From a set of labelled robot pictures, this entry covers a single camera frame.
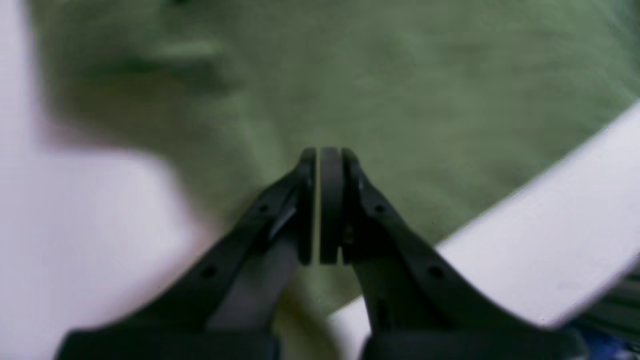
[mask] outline white curved surface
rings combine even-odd
[[[18,0],[0,1],[0,359],[48,359],[73,327],[110,321],[170,284],[219,232],[144,154],[69,141],[33,86]],[[554,325],[640,250],[640,107],[442,244],[503,306]],[[368,331],[362,301],[330,320],[347,358]]]

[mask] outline green fabric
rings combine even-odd
[[[637,95],[631,0],[31,0],[52,108],[152,151],[231,224],[308,146],[354,149],[430,243]],[[348,269],[296,296],[327,315]]]

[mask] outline screw hole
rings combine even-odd
[[[210,279],[214,275],[216,275],[216,272],[218,272],[218,269],[216,269],[215,266],[211,265],[211,266],[207,266],[204,270],[202,270],[202,272],[200,273],[200,276],[202,276],[203,279]]]
[[[429,275],[431,275],[435,279],[440,280],[444,278],[444,271],[442,271],[442,269],[437,266],[429,267],[428,272],[429,272]]]

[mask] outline green cloth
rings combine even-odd
[[[345,146],[443,240],[630,106],[632,0],[31,0],[52,109],[152,151],[231,224],[304,147]],[[306,268],[310,312],[358,294]]]

